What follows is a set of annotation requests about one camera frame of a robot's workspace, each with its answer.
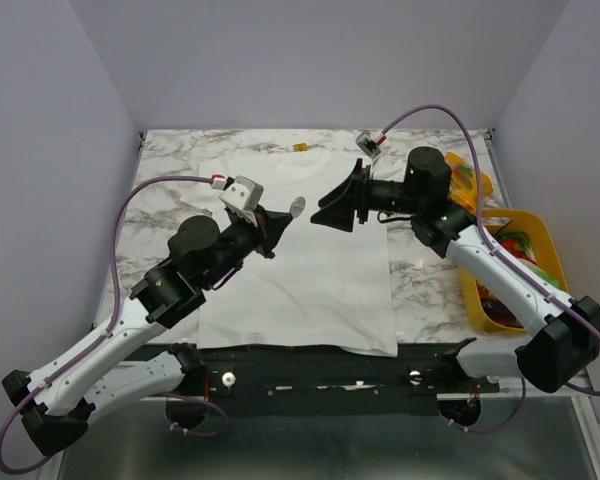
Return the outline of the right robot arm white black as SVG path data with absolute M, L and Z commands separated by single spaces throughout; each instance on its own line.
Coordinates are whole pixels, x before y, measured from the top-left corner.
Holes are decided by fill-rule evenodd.
M 554 393 L 595 360 L 600 351 L 600 305 L 567 292 L 530 270 L 452 200 L 452 170 L 431 147 L 413 149 L 402 181 L 376 180 L 358 160 L 350 175 L 318 202 L 311 221 L 344 232 L 372 212 L 404 214 L 415 237 L 468 272 L 522 325 L 524 336 L 462 342 L 440 367 L 440 379 L 460 392 L 476 378 L 521 377 Z

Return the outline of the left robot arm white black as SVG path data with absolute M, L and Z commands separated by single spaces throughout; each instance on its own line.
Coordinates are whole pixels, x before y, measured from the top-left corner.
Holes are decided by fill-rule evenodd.
M 290 212 L 257 207 L 246 217 L 227 213 L 219 228 L 205 215 L 187 218 L 168 241 L 169 255 L 148 270 L 129 296 L 114 303 L 109 321 L 70 350 L 32 372 L 14 370 L 2 380 L 16 415 L 37 450 L 50 457 L 75 443 L 105 401 L 95 384 L 140 346 L 174 327 L 258 253 L 266 259 L 294 220 Z

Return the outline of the white t-shirt with flower print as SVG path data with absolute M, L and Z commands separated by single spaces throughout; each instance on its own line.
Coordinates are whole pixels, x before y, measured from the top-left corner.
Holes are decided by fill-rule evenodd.
M 387 231 L 366 224 L 352 233 L 310 222 L 318 201 L 354 167 L 343 153 L 254 154 L 200 163 L 202 176 L 243 175 L 263 185 L 261 203 L 286 211 L 302 196 L 306 208 L 266 260 L 251 254 L 195 314 L 200 348 L 248 344 L 330 345 L 363 355 L 393 357 Z

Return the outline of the yellow sunflower brooch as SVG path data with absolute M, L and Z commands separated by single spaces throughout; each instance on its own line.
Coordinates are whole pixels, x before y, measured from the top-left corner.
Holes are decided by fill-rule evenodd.
M 289 214 L 293 218 L 298 218 L 302 215 L 306 207 L 306 199 L 303 196 L 295 198 L 289 207 Z

